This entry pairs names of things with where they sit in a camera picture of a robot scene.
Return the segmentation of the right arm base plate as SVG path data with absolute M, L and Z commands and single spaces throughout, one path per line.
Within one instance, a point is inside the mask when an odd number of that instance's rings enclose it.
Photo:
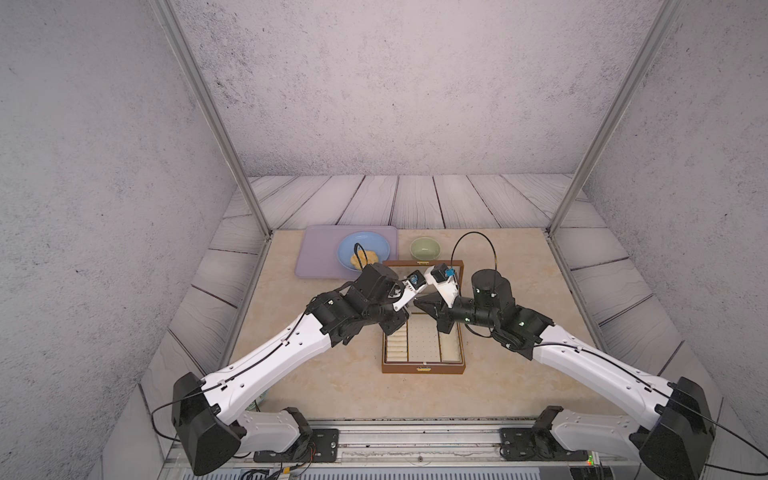
M 534 428 L 502 428 L 500 455 L 506 461 L 586 462 L 590 454 L 584 450 L 563 448 L 548 430 Z

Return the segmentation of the brown jewelry box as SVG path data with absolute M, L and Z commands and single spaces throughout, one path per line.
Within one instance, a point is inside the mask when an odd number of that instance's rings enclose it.
M 461 375 L 466 369 L 461 329 L 441 333 L 437 322 L 407 304 L 408 320 L 382 340 L 381 371 L 384 374 Z

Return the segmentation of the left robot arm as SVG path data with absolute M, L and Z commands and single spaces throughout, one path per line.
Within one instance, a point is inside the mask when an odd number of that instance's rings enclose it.
M 408 318 L 407 304 L 427 285 L 418 271 L 399 279 L 375 263 L 341 287 L 315 296 L 284 330 L 235 363 L 203 378 L 193 373 L 173 385 L 172 425 L 192 471 L 210 474 L 243 453 L 302 463 L 312 429 L 294 407 L 251 412 L 260 395 L 306 361 L 342 343 L 363 327 L 391 334 Z

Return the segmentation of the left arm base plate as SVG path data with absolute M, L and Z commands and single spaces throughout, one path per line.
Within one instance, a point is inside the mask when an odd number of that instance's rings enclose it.
M 258 451 L 252 459 L 256 463 L 334 463 L 338 447 L 338 429 L 313 429 L 310 433 L 302 433 L 284 452 Z

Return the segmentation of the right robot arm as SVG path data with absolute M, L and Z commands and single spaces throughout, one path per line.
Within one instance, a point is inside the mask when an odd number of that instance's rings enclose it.
M 595 349 L 546 315 L 519 305 L 509 281 L 494 269 L 476 272 L 472 281 L 472 295 L 461 296 L 456 274 L 440 264 L 410 274 L 404 289 L 440 332 L 450 332 L 456 323 L 485 327 L 505 349 L 560 371 L 622 410 L 620 416 L 564 408 L 543 413 L 545 432 L 557 444 L 626 456 L 662 479 L 701 476 L 715 426 L 698 383 L 686 377 L 666 380 Z

